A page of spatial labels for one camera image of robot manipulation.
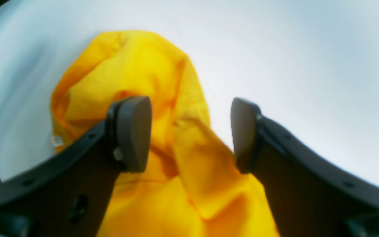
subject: screw hole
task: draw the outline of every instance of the screw hole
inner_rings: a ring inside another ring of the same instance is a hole
[[[353,183],[351,183],[351,182],[344,182],[343,183],[343,185],[345,185],[346,187],[348,187],[348,188],[354,188],[355,187],[355,185],[353,184]]]
[[[26,180],[23,182],[23,186],[29,186],[30,184],[34,183],[35,181],[33,179]]]
[[[71,223],[78,222],[86,213],[88,207],[88,197],[79,195],[73,202],[69,211],[69,221]]]

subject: white tag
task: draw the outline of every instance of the white tag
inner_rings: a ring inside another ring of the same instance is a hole
[[[51,142],[54,147],[60,147],[63,146],[63,140],[61,136],[52,136]]]

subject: yellow garment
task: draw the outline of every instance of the yellow garment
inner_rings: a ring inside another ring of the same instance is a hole
[[[97,36],[54,90],[54,135],[68,146],[135,95],[152,101],[147,169],[117,179],[98,237],[278,236],[262,185],[210,129],[191,60],[157,34]]]

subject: black frame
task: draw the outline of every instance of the black frame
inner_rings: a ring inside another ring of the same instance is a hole
[[[259,107],[231,110],[237,167],[264,186],[282,237],[379,236],[379,187],[323,159]]]

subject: white background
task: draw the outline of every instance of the white background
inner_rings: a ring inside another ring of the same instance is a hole
[[[379,185],[379,1],[366,0],[11,0],[0,8],[3,180],[54,154],[51,92],[107,30],[154,31],[188,53],[229,147],[241,96]]]

